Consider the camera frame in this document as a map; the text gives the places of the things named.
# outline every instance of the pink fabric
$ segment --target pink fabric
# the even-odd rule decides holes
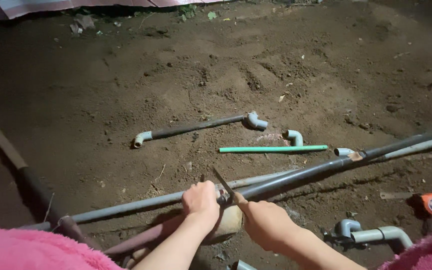
[[[0,270],[121,270],[100,251],[38,230],[0,229]]]
[[[432,270],[432,236],[412,245],[378,270]]]

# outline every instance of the soil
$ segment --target soil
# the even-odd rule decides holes
[[[209,11],[218,17],[208,20]],[[199,7],[186,22],[175,12],[149,14],[101,19],[80,37],[71,35],[73,18],[59,13],[0,23],[0,128],[68,214],[185,190],[201,174],[211,179],[213,165],[235,180],[327,160],[336,147],[382,146],[432,129],[432,1],[232,2]],[[143,131],[253,110],[269,122],[266,131],[234,123],[131,149]],[[283,146],[286,129],[331,150],[217,152]],[[0,227],[33,223],[8,168],[0,154]],[[423,221],[412,208],[382,200],[380,191],[432,192],[432,151],[269,200],[321,238],[320,228],[357,212],[364,229],[396,225],[421,239]],[[180,207],[81,228],[108,248]],[[431,234],[432,218],[429,224]],[[222,251],[228,259],[217,258]],[[343,254],[369,268],[393,257],[384,244]],[[243,231],[201,247],[192,268],[224,269],[237,260],[257,269],[297,268]]]

